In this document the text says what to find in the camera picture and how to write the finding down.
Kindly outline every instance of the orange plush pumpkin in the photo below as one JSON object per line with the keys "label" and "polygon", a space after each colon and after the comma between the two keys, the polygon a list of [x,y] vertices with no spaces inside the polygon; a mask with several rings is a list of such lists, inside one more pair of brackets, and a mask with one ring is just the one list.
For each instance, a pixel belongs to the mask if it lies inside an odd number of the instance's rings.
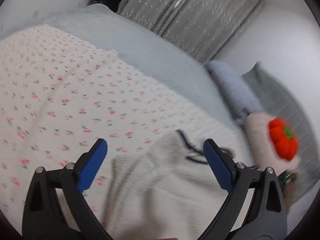
{"label": "orange plush pumpkin", "polygon": [[299,147],[295,133],[290,126],[281,118],[269,122],[270,137],[275,144],[278,155],[291,161],[296,155]]}

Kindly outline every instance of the cherry print blanket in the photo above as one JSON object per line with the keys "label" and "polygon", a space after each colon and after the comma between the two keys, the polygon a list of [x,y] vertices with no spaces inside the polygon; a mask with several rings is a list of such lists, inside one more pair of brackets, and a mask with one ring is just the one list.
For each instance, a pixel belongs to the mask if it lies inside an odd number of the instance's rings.
{"label": "cherry print blanket", "polygon": [[97,140],[108,155],[84,196],[102,222],[111,159],[147,152],[167,131],[213,138],[242,160],[235,131],[152,77],[68,33],[41,25],[0,41],[0,208],[21,232],[35,169],[76,162]]}

